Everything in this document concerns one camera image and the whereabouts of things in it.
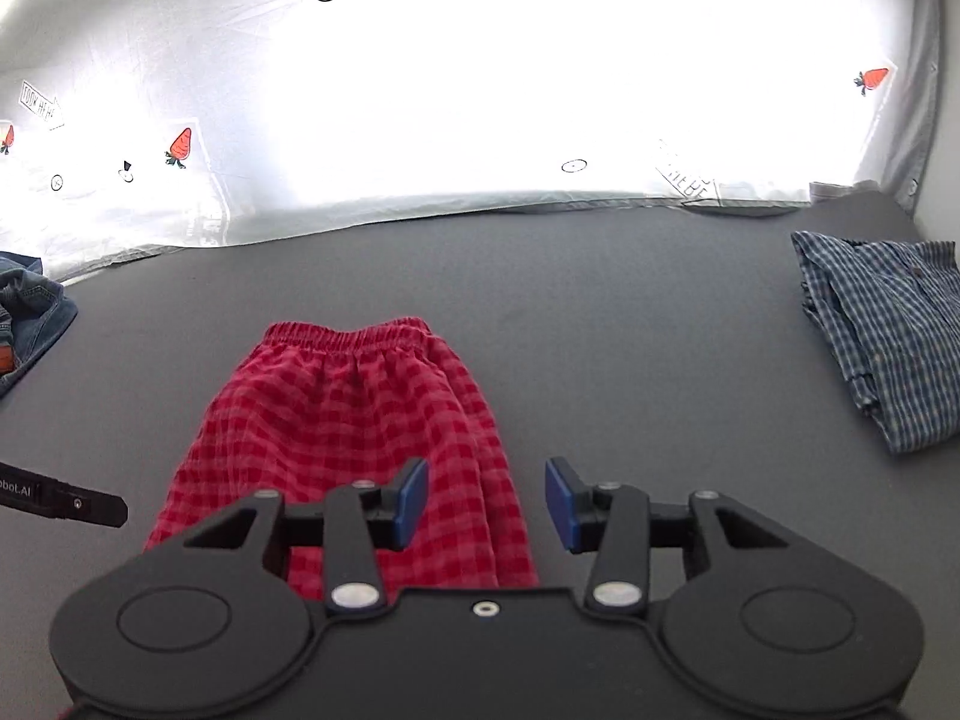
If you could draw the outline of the red checked shorts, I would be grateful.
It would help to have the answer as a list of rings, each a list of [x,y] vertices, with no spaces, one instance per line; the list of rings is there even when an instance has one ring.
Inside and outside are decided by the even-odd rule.
[[[158,546],[257,489],[290,504],[410,458],[430,465],[412,544],[382,551],[387,593],[528,589],[539,582],[493,413],[466,365],[423,320],[339,332],[281,322],[206,408],[146,543]]]

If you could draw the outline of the blue denim jeans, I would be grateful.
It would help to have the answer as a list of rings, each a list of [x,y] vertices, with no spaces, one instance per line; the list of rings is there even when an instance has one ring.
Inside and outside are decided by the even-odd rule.
[[[0,394],[6,395],[64,336],[78,307],[60,283],[44,275],[39,257],[3,252],[0,271]]]

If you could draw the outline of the folded blue plaid shirt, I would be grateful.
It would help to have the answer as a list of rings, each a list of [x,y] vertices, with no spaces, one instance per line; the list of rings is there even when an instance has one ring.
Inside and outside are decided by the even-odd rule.
[[[857,411],[895,455],[958,434],[958,265],[952,241],[791,234],[802,307]]]

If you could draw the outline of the white printed curtain sheet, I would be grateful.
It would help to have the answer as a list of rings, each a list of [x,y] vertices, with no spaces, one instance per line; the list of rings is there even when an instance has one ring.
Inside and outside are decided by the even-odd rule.
[[[2,244],[127,257],[478,210],[903,206],[939,0],[2,0]]]

